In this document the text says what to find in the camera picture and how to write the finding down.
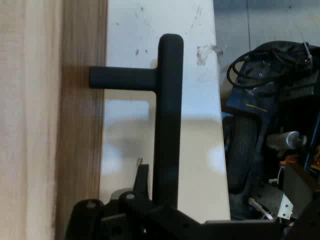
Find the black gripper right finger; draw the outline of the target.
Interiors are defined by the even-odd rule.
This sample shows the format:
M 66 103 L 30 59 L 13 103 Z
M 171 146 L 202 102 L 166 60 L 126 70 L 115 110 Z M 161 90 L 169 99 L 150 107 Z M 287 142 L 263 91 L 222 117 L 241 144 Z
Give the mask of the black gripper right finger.
M 284 237 L 286 240 L 320 238 L 320 185 L 298 164 L 284 169 L 283 190 L 293 204 L 296 220 Z

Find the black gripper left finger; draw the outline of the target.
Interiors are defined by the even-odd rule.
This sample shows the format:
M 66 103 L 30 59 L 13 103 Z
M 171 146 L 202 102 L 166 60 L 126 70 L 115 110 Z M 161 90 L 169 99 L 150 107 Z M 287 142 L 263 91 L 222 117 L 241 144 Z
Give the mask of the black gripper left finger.
M 203 226 L 148 197 L 149 165 L 138 166 L 132 190 L 103 204 L 97 199 L 78 202 L 72 210 L 67 240 L 205 240 Z

